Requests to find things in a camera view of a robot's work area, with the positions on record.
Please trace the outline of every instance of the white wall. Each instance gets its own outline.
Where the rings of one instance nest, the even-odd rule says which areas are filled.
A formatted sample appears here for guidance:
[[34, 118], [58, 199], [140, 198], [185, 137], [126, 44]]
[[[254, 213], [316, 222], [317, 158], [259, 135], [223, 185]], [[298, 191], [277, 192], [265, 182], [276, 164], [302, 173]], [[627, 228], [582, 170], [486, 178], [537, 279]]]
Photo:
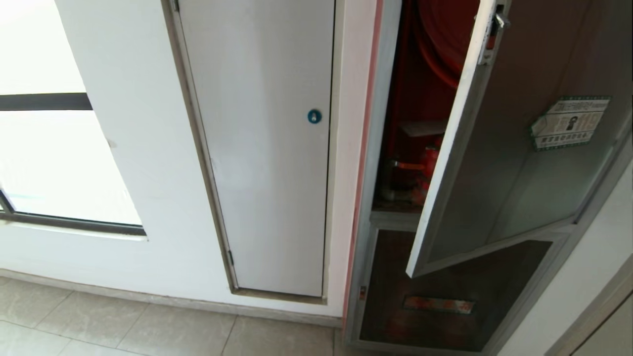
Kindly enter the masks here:
[[499, 355], [543, 355], [633, 253], [632, 170], [633, 162]]
[[76, 283], [340, 317], [375, 1], [344, 3], [327, 305], [230, 293], [160, 0], [56, 0], [149, 241], [0, 225], [0, 268]]
[[573, 354], [595, 355], [633, 355], [633, 296], [630, 296]]

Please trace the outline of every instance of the door handle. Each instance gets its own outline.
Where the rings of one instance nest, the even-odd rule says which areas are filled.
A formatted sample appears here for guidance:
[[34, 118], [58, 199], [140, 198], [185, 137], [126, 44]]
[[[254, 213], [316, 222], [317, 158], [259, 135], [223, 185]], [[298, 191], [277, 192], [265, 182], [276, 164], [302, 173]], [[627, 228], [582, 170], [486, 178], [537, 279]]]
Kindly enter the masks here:
[[318, 124], [321, 121], [323, 115], [319, 109], [312, 109], [308, 112], [308, 121], [311, 124]]
[[488, 33], [484, 41], [484, 47], [482, 48], [481, 55], [479, 57], [478, 64], [487, 65], [492, 62], [492, 57], [497, 46], [497, 36], [499, 31], [510, 28], [510, 20], [503, 13], [504, 5], [497, 4], [494, 8], [494, 14], [490, 16], [490, 24], [488, 26]]
[[497, 21], [497, 23], [499, 24], [499, 27], [501, 27], [502, 29], [510, 28], [510, 25], [511, 25], [510, 20], [508, 20], [506, 15], [504, 15], [502, 12], [495, 13], [494, 19]]

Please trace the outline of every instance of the red paint trim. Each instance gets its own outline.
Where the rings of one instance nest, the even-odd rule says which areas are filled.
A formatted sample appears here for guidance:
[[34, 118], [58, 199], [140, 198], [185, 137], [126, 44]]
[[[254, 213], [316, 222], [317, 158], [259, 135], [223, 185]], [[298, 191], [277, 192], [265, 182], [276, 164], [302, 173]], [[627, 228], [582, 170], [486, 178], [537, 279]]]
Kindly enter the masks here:
[[358, 180], [356, 181], [356, 201], [354, 203], [354, 223], [352, 225], [352, 236], [349, 246], [348, 277], [345, 284], [345, 300], [343, 303], [343, 330], [347, 321], [349, 287], [352, 276], [352, 266], [354, 264], [354, 248], [356, 246], [356, 233], [358, 232], [358, 214], [360, 209], [360, 198], [363, 192], [363, 171], [365, 170], [365, 157], [367, 155], [367, 140], [369, 135], [369, 121], [372, 116], [373, 83], [376, 76], [376, 64], [378, 60], [378, 44], [380, 41], [380, 19], [382, 18], [382, 2], [376, 1], [376, 17], [373, 21], [372, 53], [369, 61], [369, 78], [367, 80], [367, 98], [365, 99], [365, 118], [363, 119], [363, 136], [361, 138], [360, 162], [358, 164]]

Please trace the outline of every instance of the window frame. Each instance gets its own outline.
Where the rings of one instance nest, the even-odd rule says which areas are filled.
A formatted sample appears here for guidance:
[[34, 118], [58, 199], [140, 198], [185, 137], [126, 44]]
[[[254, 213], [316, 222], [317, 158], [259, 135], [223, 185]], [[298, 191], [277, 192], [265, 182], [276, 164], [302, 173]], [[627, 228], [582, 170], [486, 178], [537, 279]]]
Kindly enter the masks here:
[[[39, 111], [39, 110], [88, 110], [92, 105], [84, 92], [14, 94], [0, 95], [0, 111]], [[110, 232], [136, 236], [147, 236], [140, 225], [101, 222], [95, 220], [56, 217], [36, 213], [18, 212], [0, 188], [0, 220], [38, 224], [53, 227], [65, 227], [97, 232]]]

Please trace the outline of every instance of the open cabinet door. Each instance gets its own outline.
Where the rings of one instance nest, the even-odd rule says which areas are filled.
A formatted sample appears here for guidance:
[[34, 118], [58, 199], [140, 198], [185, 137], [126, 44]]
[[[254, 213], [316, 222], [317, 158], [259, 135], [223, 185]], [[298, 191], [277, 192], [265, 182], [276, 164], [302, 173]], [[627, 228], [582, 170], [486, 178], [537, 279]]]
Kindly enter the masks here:
[[[630, 2], [511, 4], [480, 2], [410, 277], [573, 224], [630, 127]], [[538, 146], [531, 128], [556, 110], [570, 133], [596, 110], [591, 140]]]

